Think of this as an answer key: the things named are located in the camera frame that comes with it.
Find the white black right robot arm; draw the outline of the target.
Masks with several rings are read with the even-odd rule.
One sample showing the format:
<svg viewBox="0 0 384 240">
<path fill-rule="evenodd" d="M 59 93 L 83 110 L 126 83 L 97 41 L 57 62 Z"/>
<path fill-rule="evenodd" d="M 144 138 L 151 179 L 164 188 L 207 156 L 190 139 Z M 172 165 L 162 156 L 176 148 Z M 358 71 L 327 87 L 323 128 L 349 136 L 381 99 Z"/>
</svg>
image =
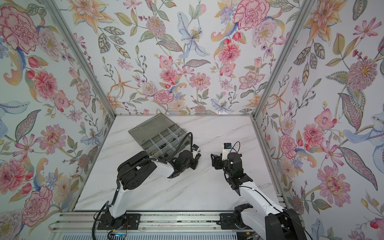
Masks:
<svg viewBox="0 0 384 240">
<path fill-rule="evenodd" d="M 211 154 L 212 166 L 222 170 L 231 189 L 247 201 L 234 209 L 237 228 L 251 228 L 263 240 L 311 239 L 301 224 L 299 214 L 273 202 L 244 172 L 241 157 L 235 152 Z"/>
</svg>

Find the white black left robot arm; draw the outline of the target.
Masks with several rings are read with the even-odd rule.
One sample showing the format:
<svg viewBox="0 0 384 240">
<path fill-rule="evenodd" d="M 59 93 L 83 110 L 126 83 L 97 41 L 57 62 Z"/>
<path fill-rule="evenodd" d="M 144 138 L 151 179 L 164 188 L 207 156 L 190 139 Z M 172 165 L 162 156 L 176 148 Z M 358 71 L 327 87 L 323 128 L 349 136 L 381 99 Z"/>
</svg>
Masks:
<svg viewBox="0 0 384 240">
<path fill-rule="evenodd" d="M 201 157 L 200 150 L 179 153 L 170 162 L 152 158 L 141 151 L 118 167 L 117 189 L 111 204 L 106 204 L 107 211 L 103 215 L 108 226 L 123 222 L 128 200 L 134 189 L 138 188 L 151 175 L 159 175 L 168 179 L 178 177 L 185 170 L 195 170 Z"/>
</svg>

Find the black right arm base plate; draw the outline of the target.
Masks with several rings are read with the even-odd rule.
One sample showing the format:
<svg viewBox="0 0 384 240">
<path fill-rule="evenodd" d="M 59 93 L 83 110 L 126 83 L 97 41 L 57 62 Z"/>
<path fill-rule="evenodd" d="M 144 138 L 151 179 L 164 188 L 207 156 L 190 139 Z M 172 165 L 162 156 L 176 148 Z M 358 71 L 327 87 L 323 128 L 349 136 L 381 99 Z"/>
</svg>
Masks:
<svg viewBox="0 0 384 240">
<path fill-rule="evenodd" d="M 252 230 L 250 227 L 238 223 L 233 213 L 221 213 L 219 217 L 218 225 L 222 230 Z"/>
</svg>

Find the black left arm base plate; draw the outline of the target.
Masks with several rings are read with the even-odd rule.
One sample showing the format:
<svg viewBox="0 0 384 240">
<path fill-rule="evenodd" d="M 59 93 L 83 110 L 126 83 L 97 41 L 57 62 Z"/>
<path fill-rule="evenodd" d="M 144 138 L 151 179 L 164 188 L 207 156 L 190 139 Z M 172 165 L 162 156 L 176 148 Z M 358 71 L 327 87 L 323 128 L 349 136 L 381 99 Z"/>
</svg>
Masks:
<svg viewBox="0 0 384 240">
<path fill-rule="evenodd" d="M 113 218 L 110 213 L 102 214 L 97 230 L 138 230 L 141 214 L 124 214 Z"/>
</svg>

